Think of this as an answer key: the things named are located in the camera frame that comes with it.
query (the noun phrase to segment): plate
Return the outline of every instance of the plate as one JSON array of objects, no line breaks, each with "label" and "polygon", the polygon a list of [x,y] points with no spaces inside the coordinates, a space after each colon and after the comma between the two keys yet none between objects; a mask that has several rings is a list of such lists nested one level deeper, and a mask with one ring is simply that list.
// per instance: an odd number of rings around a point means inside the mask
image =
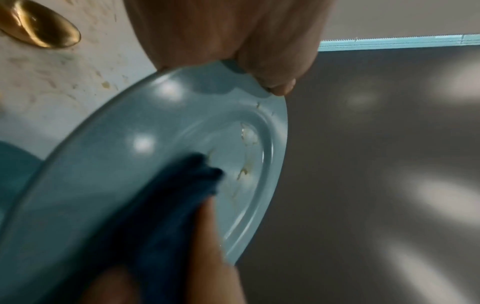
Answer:
[{"label": "plate", "polygon": [[232,62],[140,81],[57,147],[3,222],[0,301],[30,303],[51,290],[75,269],[75,254],[100,223],[188,151],[226,173],[217,222],[235,263],[274,194],[286,144],[285,99]]}]

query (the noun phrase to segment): spoon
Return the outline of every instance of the spoon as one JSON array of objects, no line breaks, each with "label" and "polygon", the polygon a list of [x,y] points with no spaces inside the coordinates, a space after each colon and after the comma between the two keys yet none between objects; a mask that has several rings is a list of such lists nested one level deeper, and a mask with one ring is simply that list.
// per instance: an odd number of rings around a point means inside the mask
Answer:
[{"label": "spoon", "polygon": [[32,0],[0,0],[0,30],[41,48],[67,48],[81,39],[70,21]]}]

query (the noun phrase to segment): blue cloth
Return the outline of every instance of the blue cloth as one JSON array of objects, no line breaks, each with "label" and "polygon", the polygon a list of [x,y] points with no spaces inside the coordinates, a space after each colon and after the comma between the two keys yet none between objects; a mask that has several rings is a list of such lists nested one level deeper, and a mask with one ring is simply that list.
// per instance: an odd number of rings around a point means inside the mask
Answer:
[{"label": "blue cloth", "polygon": [[183,303],[193,216],[222,176],[202,154],[166,167],[87,242],[82,270],[44,302],[71,302],[101,272],[123,264],[139,283],[143,304]]}]

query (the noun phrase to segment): blue towel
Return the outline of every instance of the blue towel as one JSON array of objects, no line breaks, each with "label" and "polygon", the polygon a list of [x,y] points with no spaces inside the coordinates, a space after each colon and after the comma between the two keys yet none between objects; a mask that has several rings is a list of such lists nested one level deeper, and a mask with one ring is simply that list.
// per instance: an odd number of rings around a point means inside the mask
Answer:
[{"label": "blue towel", "polygon": [[70,303],[100,273],[122,264],[139,283],[143,304],[183,303],[194,214],[222,176],[202,154],[166,167],[106,221],[84,247],[81,270],[43,302]]}]

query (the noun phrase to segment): hand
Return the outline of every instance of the hand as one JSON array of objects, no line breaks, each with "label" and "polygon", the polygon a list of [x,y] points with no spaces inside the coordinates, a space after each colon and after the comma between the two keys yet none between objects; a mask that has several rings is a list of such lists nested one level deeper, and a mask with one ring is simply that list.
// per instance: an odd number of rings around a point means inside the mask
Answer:
[{"label": "hand", "polygon": [[235,59],[276,95],[312,65],[334,0],[124,0],[157,69]]},{"label": "hand", "polygon": [[[80,304],[141,304],[138,288],[127,269],[118,266],[97,278]],[[237,269],[223,260],[213,198],[196,215],[186,288],[186,304],[245,304]]]}]

